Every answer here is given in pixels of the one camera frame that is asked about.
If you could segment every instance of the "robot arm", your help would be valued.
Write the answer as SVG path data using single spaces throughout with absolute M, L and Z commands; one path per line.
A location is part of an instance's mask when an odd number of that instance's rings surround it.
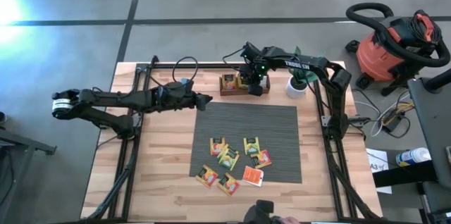
M 145 113 L 194 107 L 204 111 L 205 105 L 213 98 L 192 91 L 193 84 L 191 80 L 182 79 L 182 82 L 170 82 L 163 86 L 128 94 L 69 89 L 53 94 L 54 105 L 51 114 L 61 120 L 81 118 L 92 122 L 97 127 L 111 127 L 118 134 L 118 138 L 128 139 L 136 133 L 132 116 L 114 116 L 93 106 L 131 108 Z
M 351 74 L 348 71 L 327 58 L 290 54 L 275 46 L 265 47 L 260 51 L 248 42 L 243 49 L 241 57 L 245 59 L 246 64 L 240 66 L 240 75 L 248 83 L 249 94 L 261 95 L 260 81 L 270 69 L 310 70 L 318 76 L 328 96 L 330 118 L 322 121 L 328 128 L 328 138 L 340 140 L 345 136 L 349 126 L 348 117 L 345 114 L 345 94 L 351 80 Z M 328 68 L 333 70 L 330 78 Z

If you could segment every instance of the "wooden tabletop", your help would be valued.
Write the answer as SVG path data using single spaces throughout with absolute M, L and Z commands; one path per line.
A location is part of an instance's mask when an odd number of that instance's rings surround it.
M 112 92 L 131 90 L 135 66 L 136 63 L 118 64 Z M 170 82 L 171 72 L 171 69 L 153 69 L 152 76 L 161 83 Z M 190 78 L 192 73 L 193 69 L 177 69 L 175 75 L 178 79 Z M 301 99 L 288 98 L 285 86 L 290 74 L 287 70 L 277 70 L 269 73 L 271 79 L 269 94 L 261 97 L 250 95 L 221 97 L 218 77 L 224 73 L 234 71 L 199 69 L 194 79 L 193 90 L 212 96 L 216 102 L 297 107 L 302 184 L 264 182 L 262 187 L 255 187 L 241 182 L 239 190 L 231 197 L 216 185 L 208 189 L 188 175 L 197 111 L 183 109 L 176 112 L 147 114 L 143 120 L 129 221 L 243 221 L 247 210 L 257 199 L 273 201 L 274 214 L 278 216 L 293 216 L 300 221 L 337 220 L 313 93 L 307 90 Z M 345 110 L 349 116 L 356 114 L 350 88 L 346 93 Z M 108 108 L 107 112 L 122 115 L 126 113 L 126 109 Z M 99 143 L 112 136 L 114 133 L 111 130 L 103 131 Z M 362 137 L 346 135 L 343 144 L 353 187 L 370 209 L 382 216 Z M 120 140 L 113 140 L 97 150 L 82 217 L 91 214 L 111 189 L 120 145 Z M 347 212 L 342 188 L 341 195 L 343 207 Z M 121 209 L 120 198 L 118 213 Z

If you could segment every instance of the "can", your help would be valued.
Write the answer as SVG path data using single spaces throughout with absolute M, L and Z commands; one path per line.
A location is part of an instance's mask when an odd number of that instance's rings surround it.
M 405 151 L 404 153 L 398 154 L 396 156 L 396 163 L 399 167 L 414 165 L 415 163 L 421 163 L 423 161 L 430 160 L 431 155 L 429 154 L 429 150 L 424 147 Z

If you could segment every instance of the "white paper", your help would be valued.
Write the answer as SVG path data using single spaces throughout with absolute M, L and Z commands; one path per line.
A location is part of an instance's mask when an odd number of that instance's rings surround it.
M 366 149 L 366 152 L 368 153 L 368 160 L 369 165 L 371 166 L 371 172 L 376 173 L 383 170 L 388 170 L 388 163 L 387 163 L 387 152 L 385 151 L 379 151 L 374 149 Z M 372 154 L 374 156 L 377 156 L 378 158 L 381 158 L 382 160 L 375 158 L 369 154 Z M 392 187 L 380 187 L 376 188 L 377 192 L 382 192 L 386 194 L 392 194 Z

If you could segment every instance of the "black mat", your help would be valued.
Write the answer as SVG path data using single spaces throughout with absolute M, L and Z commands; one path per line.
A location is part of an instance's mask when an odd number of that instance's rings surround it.
M 264 181 L 301 183 L 301 161 L 297 111 L 294 106 L 210 103 L 205 111 L 198 111 L 190 176 L 195 176 L 202 165 L 220 176 L 229 172 L 241 180 L 245 166 L 252 166 L 245 155 L 243 137 L 258 137 L 260 150 L 268 150 L 272 163 L 263 167 Z M 210 155 L 210 137 L 225 137 L 225 141 L 240 152 L 233 171 L 218 164 Z

